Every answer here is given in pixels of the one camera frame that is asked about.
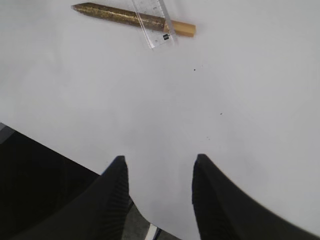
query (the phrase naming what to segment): white table surface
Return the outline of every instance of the white table surface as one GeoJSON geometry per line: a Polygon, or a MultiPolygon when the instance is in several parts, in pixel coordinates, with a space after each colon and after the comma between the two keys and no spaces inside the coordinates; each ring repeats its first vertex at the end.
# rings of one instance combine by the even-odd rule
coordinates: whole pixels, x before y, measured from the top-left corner
{"type": "Polygon", "coordinates": [[[141,213],[183,240],[199,153],[320,235],[319,0],[167,0],[197,34],[165,52],[76,3],[0,2],[1,122],[99,174],[125,155],[141,213]]]}

